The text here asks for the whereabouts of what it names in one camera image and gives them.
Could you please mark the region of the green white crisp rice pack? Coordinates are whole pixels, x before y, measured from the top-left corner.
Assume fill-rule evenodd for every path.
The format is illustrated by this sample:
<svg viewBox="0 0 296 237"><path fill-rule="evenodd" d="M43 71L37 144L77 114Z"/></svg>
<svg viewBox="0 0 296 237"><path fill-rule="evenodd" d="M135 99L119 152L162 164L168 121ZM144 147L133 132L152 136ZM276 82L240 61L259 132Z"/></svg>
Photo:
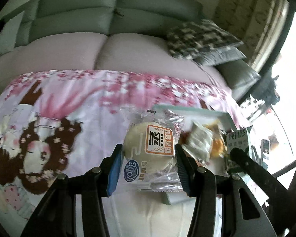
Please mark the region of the green white crisp rice pack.
<svg viewBox="0 0 296 237"><path fill-rule="evenodd" d="M227 134L226 137L226 146L227 146L227 153L224 155L225 160L225 168L229 175L233 173L240 173L243 172L241 167L237 165L234 161L230 158L230 152L234 148L239 148L244 151L244 153L249 156L251 151L251 144L249 141L249 131L247 128L242 128L235 132L230 132Z"/></svg>

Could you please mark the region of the orange cake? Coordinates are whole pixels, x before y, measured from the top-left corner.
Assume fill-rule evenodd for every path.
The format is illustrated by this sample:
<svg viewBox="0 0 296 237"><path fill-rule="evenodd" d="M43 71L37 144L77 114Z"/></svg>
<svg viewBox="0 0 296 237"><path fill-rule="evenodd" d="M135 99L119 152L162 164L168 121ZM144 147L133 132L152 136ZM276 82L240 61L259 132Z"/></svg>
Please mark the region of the orange cake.
<svg viewBox="0 0 296 237"><path fill-rule="evenodd" d="M213 142L210 157L224 157L227 152L227 148L220 129L220 121L215 120L214 122L206 125L206 128L213 132Z"/></svg>

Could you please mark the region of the steamed cake clear wrapper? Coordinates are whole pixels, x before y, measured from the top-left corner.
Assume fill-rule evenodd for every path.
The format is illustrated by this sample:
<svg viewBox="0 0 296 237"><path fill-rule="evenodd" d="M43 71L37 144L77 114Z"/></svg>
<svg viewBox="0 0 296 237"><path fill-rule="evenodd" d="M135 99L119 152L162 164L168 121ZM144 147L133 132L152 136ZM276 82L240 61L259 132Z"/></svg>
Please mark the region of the steamed cake clear wrapper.
<svg viewBox="0 0 296 237"><path fill-rule="evenodd" d="M184 117L171 111L121 108L128 125L122 144L121 185L125 190L179 192L175 145Z"/></svg>

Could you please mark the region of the white silver snack pack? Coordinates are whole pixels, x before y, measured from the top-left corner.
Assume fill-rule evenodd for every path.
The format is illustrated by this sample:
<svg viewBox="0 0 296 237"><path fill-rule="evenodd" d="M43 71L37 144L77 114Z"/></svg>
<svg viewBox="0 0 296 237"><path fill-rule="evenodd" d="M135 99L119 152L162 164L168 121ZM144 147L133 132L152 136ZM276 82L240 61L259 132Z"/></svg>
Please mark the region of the white silver snack pack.
<svg viewBox="0 0 296 237"><path fill-rule="evenodd" d="M192 128L182 148L199 163L207 164L210 160L214 133L199 122L192 122Z"/></svg>

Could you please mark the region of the cartoon print pink cloth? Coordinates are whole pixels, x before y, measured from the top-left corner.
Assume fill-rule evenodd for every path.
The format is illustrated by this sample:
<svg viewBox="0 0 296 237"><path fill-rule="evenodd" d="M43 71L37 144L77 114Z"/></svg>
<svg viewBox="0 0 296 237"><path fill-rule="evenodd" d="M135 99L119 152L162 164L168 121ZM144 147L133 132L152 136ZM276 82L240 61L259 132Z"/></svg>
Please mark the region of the cartoon print pink cloth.
<svg viewBox="0 0 296 237"><path fill-rule="evenodd" d="M158 105L228 113L246 123L229 92L203 82L133 72L27 73L0 95L0 224L20 236L59 173L86 172L113 151L132 113Z"/></svg>

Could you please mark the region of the teal rimmed white tray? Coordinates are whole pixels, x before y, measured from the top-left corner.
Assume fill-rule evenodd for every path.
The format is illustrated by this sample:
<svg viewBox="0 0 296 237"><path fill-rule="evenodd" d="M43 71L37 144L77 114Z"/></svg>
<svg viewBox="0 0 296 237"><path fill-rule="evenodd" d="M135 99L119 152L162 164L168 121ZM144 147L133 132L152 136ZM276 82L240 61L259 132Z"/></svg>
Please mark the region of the teal rimmed white tray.
<svg viewBox="0 0 296 237"><path fill-rule="evenodd" d="M153 110L157 112L173 112L183 116L183 133L188 133L191 131L193 122L197 122L202 125L217 123L219 128L223 131L237 130L231 116L227 112L170 105L154 105ZM225 170L224 159L221 156L217 158L211 158L207 163L202 160L197 160L197 162L218 176L226 177L228 175L227 171ZM188 200L186 194L183 192L166 192L162 195L162 199L163 203L167 205L175 205Z"/></svg>

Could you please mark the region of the grey cushion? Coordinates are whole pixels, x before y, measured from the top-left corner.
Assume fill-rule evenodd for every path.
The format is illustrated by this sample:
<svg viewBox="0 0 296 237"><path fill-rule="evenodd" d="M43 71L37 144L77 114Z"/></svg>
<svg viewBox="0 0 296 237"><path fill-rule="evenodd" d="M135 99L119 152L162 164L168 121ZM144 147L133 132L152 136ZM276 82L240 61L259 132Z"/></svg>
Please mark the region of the grey cushion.
<svg viewBox="0 0 296 237"><path fill-rule="evenodd" d="M245 54L237 48L231 48L229 50L215 50L202 53L201 56L194 59L194 61L200 66L217 66L240 59L246 59Z"/></svg>

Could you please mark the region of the leopard print cushion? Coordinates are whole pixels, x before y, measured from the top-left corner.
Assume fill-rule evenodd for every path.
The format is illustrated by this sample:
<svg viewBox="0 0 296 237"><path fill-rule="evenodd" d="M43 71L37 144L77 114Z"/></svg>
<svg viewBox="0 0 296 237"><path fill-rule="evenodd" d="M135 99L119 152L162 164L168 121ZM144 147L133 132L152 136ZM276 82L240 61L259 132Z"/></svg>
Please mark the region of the leopard print cushion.
<svg viewBox="0 0 296 237"><path fill-rule="evenodd" d="M179 59L196 59L205 53L237 48L243 41L213 21L185 22L167 33L170 54Z"/></svg>

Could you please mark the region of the grey sofa with pink cover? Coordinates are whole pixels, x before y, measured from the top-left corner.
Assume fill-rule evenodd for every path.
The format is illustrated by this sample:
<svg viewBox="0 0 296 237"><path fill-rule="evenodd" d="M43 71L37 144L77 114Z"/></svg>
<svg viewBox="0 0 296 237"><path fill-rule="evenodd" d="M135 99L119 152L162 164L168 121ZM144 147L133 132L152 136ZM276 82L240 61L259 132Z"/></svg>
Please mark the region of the grey sofa with pink cover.
<svg viewBox="0 0 296 237"><path fill-rule="evenodd" d="M0 95L11 80L49 70L112 70L203 82L240 100L259 80L244 60L173 58L167 33L205 18L194 0L30 0L3 16L11 51L0 56Z"/></svg>

